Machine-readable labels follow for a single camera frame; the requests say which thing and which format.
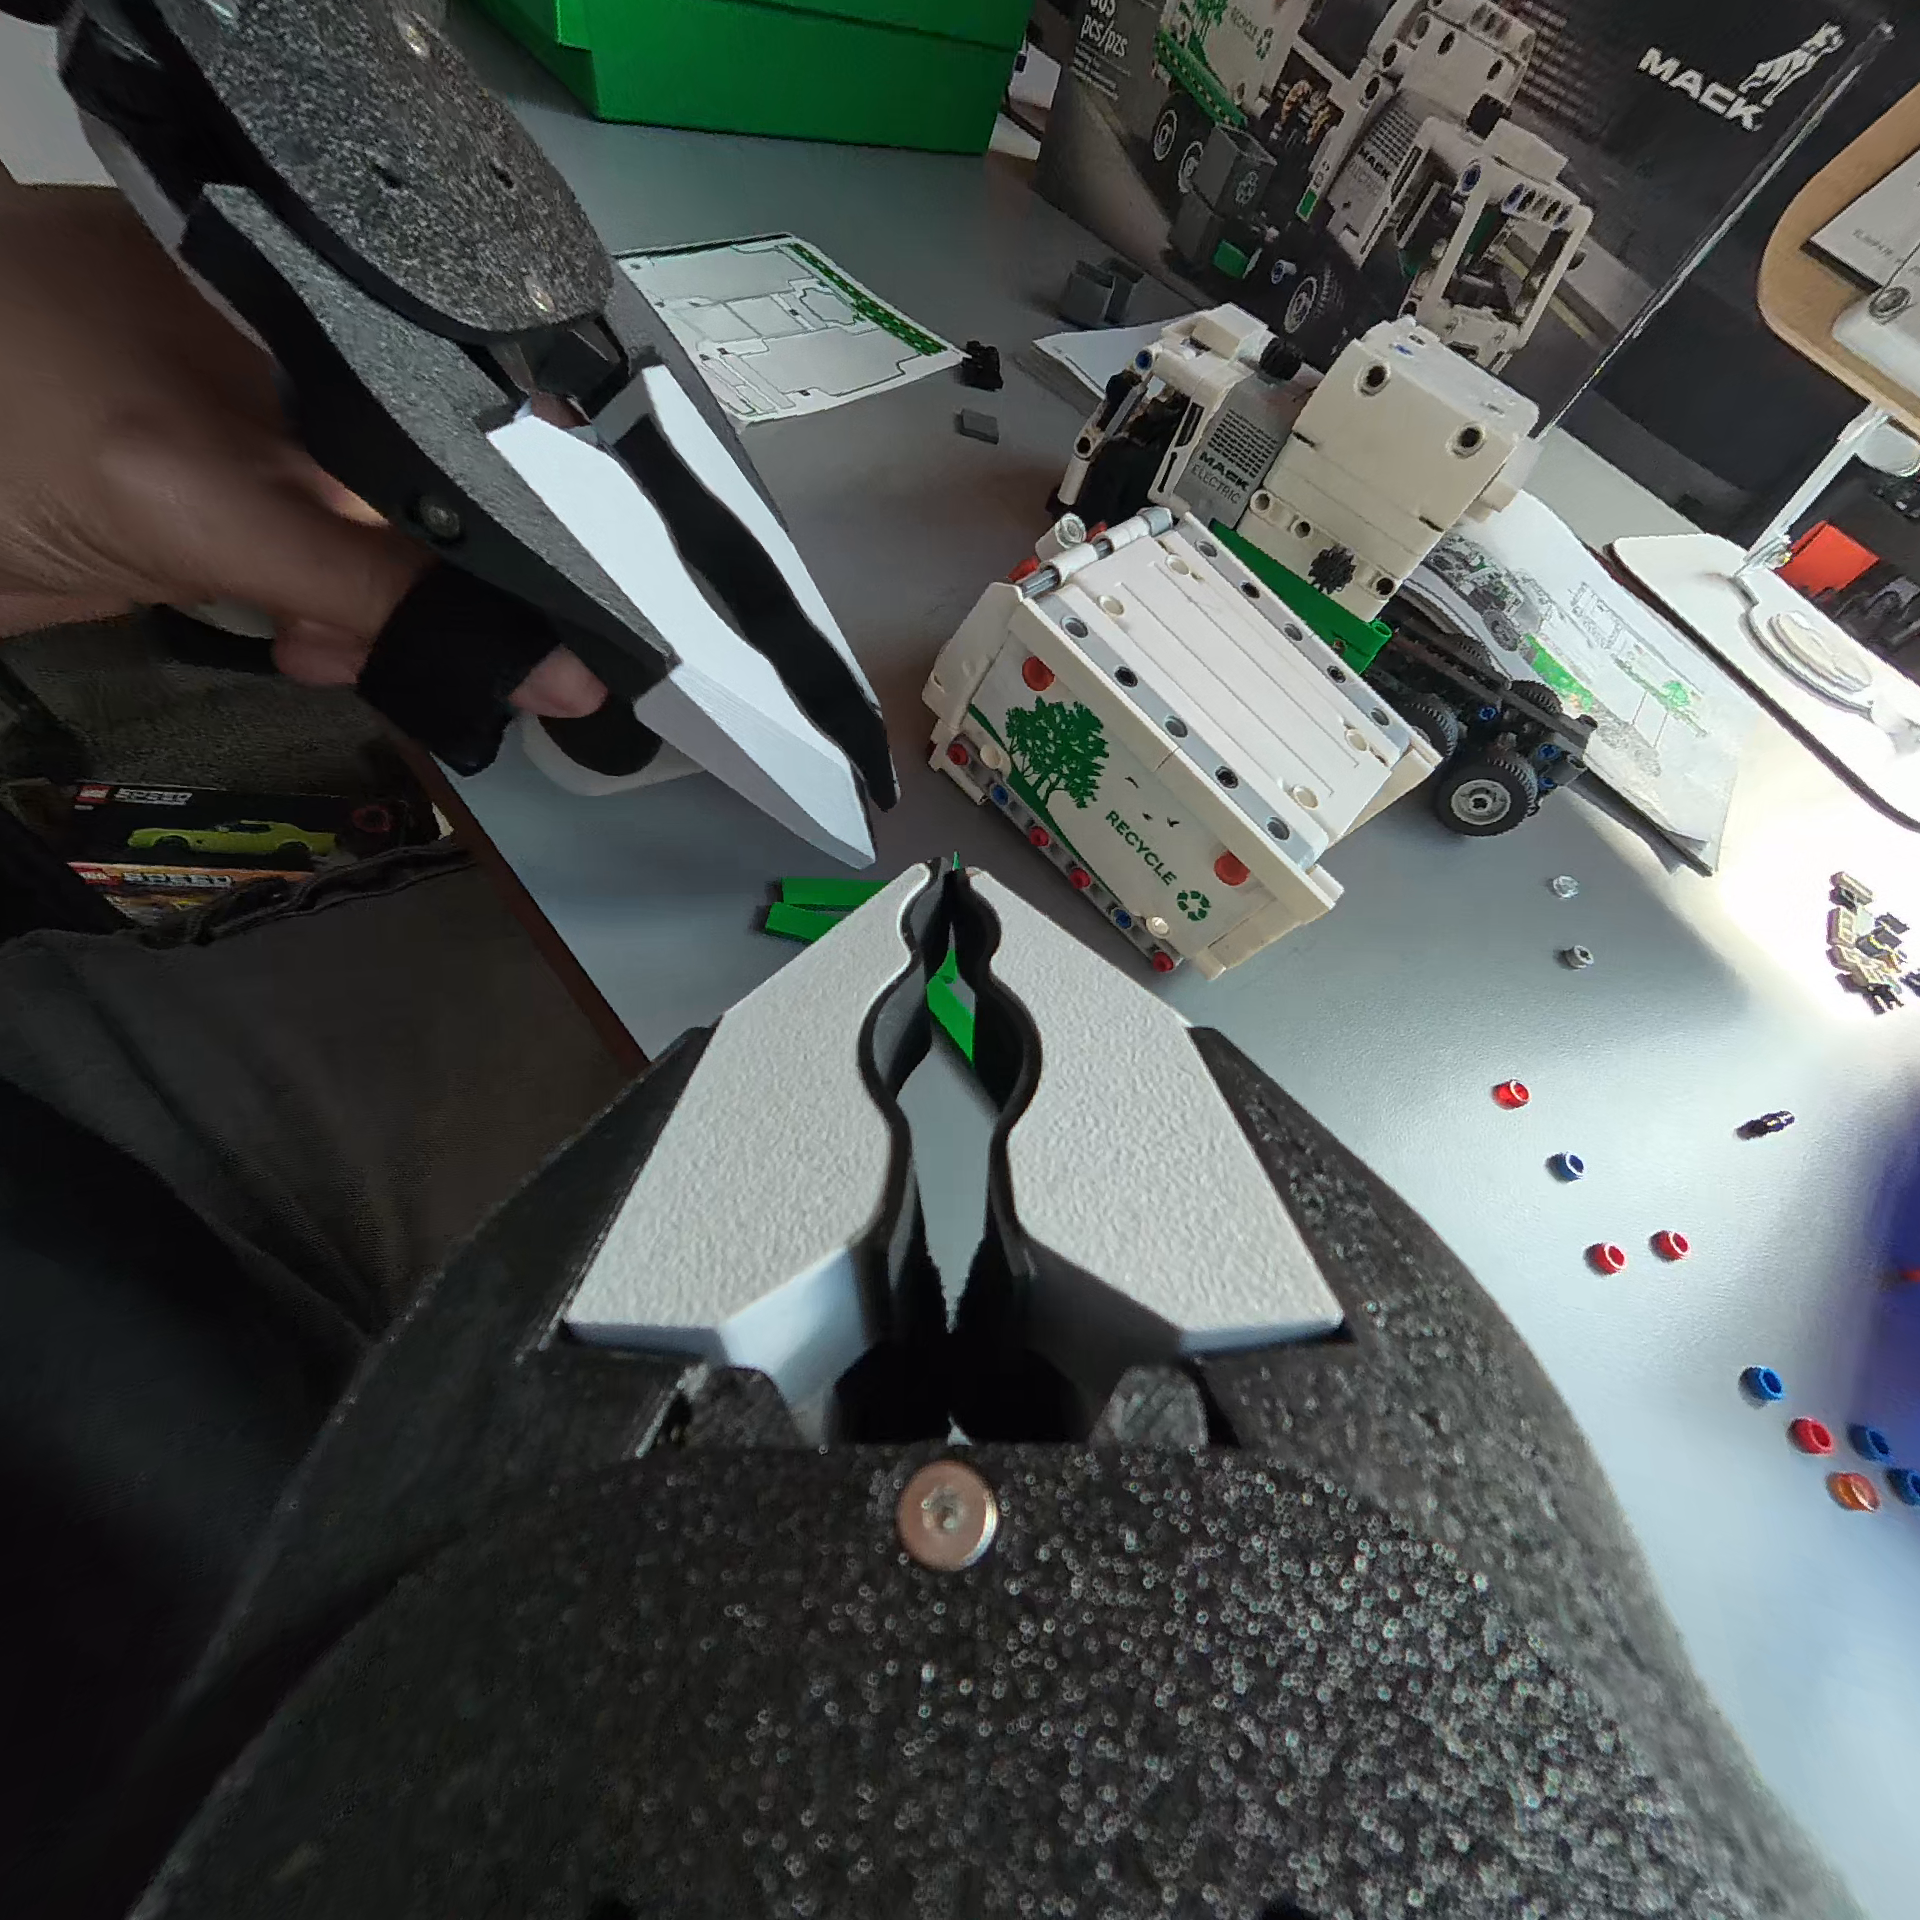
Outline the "instruction sign on stand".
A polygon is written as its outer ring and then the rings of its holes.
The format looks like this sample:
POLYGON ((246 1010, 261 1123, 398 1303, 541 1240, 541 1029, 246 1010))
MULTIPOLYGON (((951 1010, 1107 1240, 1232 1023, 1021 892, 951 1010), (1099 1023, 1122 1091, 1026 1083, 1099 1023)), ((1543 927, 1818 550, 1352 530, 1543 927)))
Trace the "instruction sign on stand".
POLYGON ((1834 611, 1775 582, 1796 515, 1824 482, 1874 457, 1894 431, 1916 443, 1920 395, 1834 339, 1837 316, 1863 293, 1855 271, 1813 254, 1862 192, 1920 153, 1920 94, 1910 89, 1863 136, 1855 136, 1775 219, 1760 271, 1762 329, 1818 372, 1862 395, 1862 423, 1837 431, 1824 461, 1782 495, 1760 543, 1730 537, 1615 537, 1615 567, 1641 583, 1730 682, 1771 709, 1846 787, 1881 820, 1920 824, 1916 771, 1916 682, 1846 641, 1834 611))

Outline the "white lego container body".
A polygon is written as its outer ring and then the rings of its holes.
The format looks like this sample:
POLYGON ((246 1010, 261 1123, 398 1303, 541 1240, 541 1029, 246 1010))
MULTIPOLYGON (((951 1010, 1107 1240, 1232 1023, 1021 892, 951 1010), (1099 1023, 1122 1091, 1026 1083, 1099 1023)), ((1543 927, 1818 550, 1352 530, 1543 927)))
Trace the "white lego container body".
POLYGON ((1064 515, 927 675, 931 771, 996 805, 1155 977, 1316 927, 1326 849, 1435 775, 1251 567, 1167 504, 1064 515))

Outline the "green cardboard box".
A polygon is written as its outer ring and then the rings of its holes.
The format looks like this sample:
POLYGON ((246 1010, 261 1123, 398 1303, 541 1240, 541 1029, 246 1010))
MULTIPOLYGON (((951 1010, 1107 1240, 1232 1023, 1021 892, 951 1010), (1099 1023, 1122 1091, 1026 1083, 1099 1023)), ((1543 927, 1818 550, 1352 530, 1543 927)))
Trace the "green cardboard box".
POLYGON ((978 158, 1026 0, 487 0, 597 125, 978 158))

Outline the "dark lego truck box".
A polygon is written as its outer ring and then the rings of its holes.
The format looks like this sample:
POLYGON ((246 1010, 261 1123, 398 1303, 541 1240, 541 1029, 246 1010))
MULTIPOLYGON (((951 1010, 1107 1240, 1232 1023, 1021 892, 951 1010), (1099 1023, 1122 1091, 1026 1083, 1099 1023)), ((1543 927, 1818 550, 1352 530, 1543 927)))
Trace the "dark lego truck box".
POLYGON ((1541 419, 1894 45, 1813 0, 1076 9, 1042 200, 1309 370, 1426 321, 1541 419))

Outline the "lego instruction booklet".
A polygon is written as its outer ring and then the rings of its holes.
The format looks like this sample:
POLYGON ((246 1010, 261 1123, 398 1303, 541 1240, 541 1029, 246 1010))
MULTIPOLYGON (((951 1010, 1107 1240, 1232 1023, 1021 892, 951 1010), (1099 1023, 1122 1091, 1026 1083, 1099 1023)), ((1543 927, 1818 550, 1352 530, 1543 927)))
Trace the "lego instruction booklet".
MULTIPOLYGON (((1104 400, 1104 383, 1150 337, 1155 329, 1048 337, 1026 346, 1026 370, 1104 400)), ((1519 682, 1543 682, 1592 723, 1584 775, 1600 775, 1696 874, 1714 874, 1752 709, 1528 492, 1528 476, 1534 461, 1519 467, 1512 504, 1468 512, 1383 622, 1400 626, 1409 611, 1430 611, 1441 635, 1483 641, 1519 682)))

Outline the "green brick beams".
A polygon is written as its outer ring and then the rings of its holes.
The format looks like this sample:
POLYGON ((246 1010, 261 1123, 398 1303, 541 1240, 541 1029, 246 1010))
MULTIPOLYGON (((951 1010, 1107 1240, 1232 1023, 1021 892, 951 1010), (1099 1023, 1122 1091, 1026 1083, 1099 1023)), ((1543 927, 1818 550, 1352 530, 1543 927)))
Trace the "green brick beams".
POLYGON ((927 951, 927 1013, 951 1045, 951 1056, 976 1072, 976 987, 961 984, 951 909, 948 909, 951 874, 961 855, 943 863, 920 951, 927 951))

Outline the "red box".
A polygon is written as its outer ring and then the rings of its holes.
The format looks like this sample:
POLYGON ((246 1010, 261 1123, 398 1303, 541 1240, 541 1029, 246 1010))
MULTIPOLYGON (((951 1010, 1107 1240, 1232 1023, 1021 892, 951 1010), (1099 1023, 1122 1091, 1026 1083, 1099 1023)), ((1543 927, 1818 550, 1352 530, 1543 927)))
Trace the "red box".
POLYGON ((1806 601, 1846 590, 1881 567, 1881 550, 1863 550, 1855 530, 1837 526, 1813 526, 1806 537, 1790 537, 1790 558, 1775 567, 1775 582, 1806 601))

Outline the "white instruction sheet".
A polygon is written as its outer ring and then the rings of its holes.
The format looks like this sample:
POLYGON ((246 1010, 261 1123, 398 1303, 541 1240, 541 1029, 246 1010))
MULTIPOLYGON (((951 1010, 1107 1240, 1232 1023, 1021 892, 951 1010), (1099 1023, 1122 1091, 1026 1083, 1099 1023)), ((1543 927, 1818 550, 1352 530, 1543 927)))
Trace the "white instruction sheet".
POLYGON ((1863 293, 1837 316, 1834 339, 1920 395, 1920 158, 1894 164, 1813 254, 1855 271, 1863 293))

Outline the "sticker sheet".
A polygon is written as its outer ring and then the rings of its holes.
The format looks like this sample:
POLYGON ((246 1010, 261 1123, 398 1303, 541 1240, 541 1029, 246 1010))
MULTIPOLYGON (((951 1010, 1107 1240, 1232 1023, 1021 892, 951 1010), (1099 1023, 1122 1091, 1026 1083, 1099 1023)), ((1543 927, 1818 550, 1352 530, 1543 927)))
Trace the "sticker sheet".
POLYGON ((618 254, 613 268, 736 423, 825 419, 967 364, 787 229, 618 254))

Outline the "person's left hand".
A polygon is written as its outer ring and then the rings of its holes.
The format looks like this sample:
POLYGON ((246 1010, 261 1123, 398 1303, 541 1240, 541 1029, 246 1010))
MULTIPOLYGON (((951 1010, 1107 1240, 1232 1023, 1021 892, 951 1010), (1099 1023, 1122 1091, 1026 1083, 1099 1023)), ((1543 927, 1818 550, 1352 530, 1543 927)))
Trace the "person's left hand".
POLYGON ((274 364, 93 187, 0 187, 0 635, 251 609, 349 689, 429 550, 289 431, 274 364))

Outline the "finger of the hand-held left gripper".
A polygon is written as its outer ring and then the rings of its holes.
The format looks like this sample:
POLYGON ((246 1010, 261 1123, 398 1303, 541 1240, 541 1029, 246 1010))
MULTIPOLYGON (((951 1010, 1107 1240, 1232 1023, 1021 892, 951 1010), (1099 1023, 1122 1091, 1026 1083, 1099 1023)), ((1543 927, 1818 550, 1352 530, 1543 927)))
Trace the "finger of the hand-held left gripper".
POLYGON ((732 641, 677 641, 682 689, 714 692, 724 733, 810 820, 893 813, 882 692, 736 431, 692 400, 682 370, 638 370, 613 400, 613 457, 714 611, 707 626, 732 626, 732 641))
POLYGON ((588 436, 516 419, 492 431, 492 448, 568 515, 588 558, 645 611, 677 648, 658 689, 632 717, 845 863, 874 863, 866 796, 845 749, 804 723, 774 669, 707 609, 690 582, 667 515, 627 476, 618 457, 588 436))

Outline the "person's dark clothing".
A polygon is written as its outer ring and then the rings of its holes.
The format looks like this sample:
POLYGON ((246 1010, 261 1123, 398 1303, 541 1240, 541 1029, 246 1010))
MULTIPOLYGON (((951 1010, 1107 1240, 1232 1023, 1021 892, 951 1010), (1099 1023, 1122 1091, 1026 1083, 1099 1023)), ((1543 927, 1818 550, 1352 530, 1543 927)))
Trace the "person's dark clothing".
POLYGON ((618 1083, 449 841, 130 927, 10 813, 10 1915, 49 1915, 356 1360, 618 1083))

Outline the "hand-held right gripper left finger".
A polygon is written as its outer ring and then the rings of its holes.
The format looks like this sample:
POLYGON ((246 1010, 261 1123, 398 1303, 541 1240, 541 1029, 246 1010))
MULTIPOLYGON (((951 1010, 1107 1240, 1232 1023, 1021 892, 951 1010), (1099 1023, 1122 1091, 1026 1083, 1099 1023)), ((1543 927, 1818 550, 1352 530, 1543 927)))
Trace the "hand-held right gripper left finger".
POLYGON ((707 1029, 568 1335, 756 1372, 825 1445, 948 1445, 948 1293, 897 1120, 948 934, 948 874, 905 863, 707 1029))

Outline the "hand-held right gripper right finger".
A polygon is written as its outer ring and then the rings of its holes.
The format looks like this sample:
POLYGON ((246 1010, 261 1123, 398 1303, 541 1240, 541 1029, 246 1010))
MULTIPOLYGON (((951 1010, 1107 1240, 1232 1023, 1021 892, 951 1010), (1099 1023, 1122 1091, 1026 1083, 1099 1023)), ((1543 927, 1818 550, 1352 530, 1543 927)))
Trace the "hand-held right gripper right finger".
POLYGON ((1076 1445, 1130 1372, 1340 1335, 1205 1029, 987 874, 951 880, 987 1221, 951 1308, 951 1424, 1076 1445))

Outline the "white green lego truck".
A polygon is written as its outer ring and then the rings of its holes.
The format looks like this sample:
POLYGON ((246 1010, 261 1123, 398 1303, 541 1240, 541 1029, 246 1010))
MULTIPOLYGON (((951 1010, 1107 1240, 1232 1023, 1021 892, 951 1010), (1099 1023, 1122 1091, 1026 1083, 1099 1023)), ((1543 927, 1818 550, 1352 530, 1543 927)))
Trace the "white green lego truck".
POLYGON ((1202 515, 1351 675, 1374 682, 1441 754, 1430 813, 1503 841, 1584 771, 1592 723, 1430 611, 1391 601, 1534 461, 1541 408, 1417 321, 1383 321, 1326 372, 1239 305, 1155 329, 1076 431, 1048 512, 1118 526, 1202 515))

